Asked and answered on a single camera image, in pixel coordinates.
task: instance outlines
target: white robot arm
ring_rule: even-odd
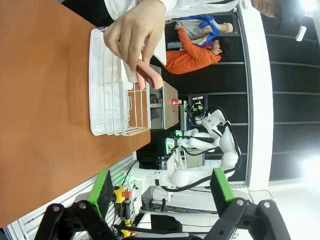
[[[207,113],[203,118],[195,118],[197,124],[203,125],[207,132],[198,132],[192,129],[183,133],[183,138],[177,140],[177,145],[183,148],[196,148],[203,151],[213,152],[219,147],[224,153],[221,159],[220,168],[230,177],[240,157],[240,149],[235,143],[235,138],[231,130],[231,124],[226,120],[221,110]],[[224,132],[218,130],[218,125],[223,124]]]

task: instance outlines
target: small red object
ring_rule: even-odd
[[[170,104],[171,105],[179,105],[179,104],[181,104],[181,100],[179,100],[179,99],[171,99],[170,100]]]
[[[132,193],[130,191],[124,191],[123,192],[123,196],[127,199],[130,199],[132,196]]]

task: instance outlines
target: wire rack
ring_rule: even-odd
[[[97,29],[90,38],[89,100],[91,131],[96,136],[129,136],[150,129],[149,85],[139,90],[128,82],[122,61],[105,46]]]

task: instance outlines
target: black wall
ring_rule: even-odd
[[[248,92],[247,75],[243,42],[240,34],[238,16],[232,12],[213,14],[218,23],[233,23],[234,32],[223,34],[231,40],[233,51],[222,56],[218,64],[212,64],[194,72],[173,75],[163,72],[162,76],[178,90],[179,99],[192,102],[192,97],[204,97],[205,107],[221,108],[232,124],[241,153],[240,170],[229,178],[229,181],[245,181],[247,172],[248,149]],[[204,127],[195,124],[200,132],[207,132]],[[206,153],[206,159],[221,160],[223,153],[217,149],[214,153]]]
[[[296,41],[299,24],[277,29],[262,15],[273,88],[273,150],[270,180],[303,176],[302,163],[320,154],[320,48],[312,18]]]

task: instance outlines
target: white humanoid robot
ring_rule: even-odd
[[[220,162],[220,168],[226,177],[230,177],[239,167],[241,153],[231,129],[231,124],[226,120],[221,110],[207,113],[201,117],[195,117],[197,124],[202,124],[208,131],[199,132],[197,129],[178,132],[178,139],[167,138],[166,145],[168,152],[174,149],[196,148],[203,151],[213,152],[220,148],[224,153]],[[222,123],[224,132],[218,130],[218,125]],[[210,176],[213,169],[176,169],[176,170],[152,170],[134,167],[129,174],[129,188],[134,194],[140,195],[150,186],[161,186],[169,192],[178,192],[195,186],[209,186]]]
[[[214,152],[220,148],[224,153],[221,159],[220,168],[224,171],[235,167],[238,162],[240,149],[235,145],[235,139],[231,131],[231,124],[226,120],[221,110],[207,113],[204,117],[195,117],[198,125],[203,125],[207,132],[199,132],[194,128],[187,131],[176,131],[178,139],[166,138],[166,153],[169,154],[176,147],[184,149],[199,149],[207,152]],[[224,132],[218,130],[218,125],[222,123]]]

